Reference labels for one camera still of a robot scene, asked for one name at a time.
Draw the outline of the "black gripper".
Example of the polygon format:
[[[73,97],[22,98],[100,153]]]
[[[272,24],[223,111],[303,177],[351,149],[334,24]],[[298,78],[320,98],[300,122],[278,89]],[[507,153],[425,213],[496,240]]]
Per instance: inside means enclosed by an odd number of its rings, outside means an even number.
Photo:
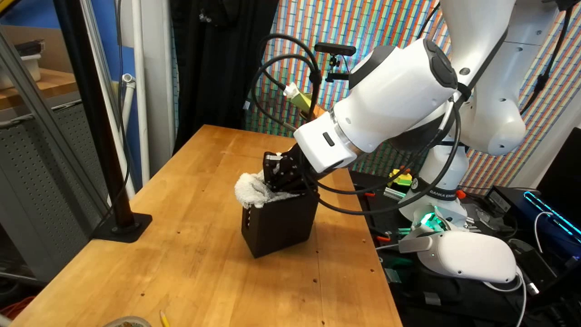
[[[263,178],[272,193],[305,193],[316,184],[311,164],[300,146],[292,146],[285,153],[263,155]]]

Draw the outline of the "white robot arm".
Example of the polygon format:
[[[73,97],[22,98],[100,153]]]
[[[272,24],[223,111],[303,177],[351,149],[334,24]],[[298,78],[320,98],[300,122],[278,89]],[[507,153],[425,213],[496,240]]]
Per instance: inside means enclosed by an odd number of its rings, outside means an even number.
[[[527,135],[518,93],[539,40],[579,0],[440,0],[450,48],[429,38],[371,51],[349,75],[349,93],[325,111],[296,84],[283,97],[305,117],[294,146],[263,157],[251,177],[256,204],[316,195],[320,180],[390,142],[423,157],[401,211],[456,209],[469,149],[501,157]]]

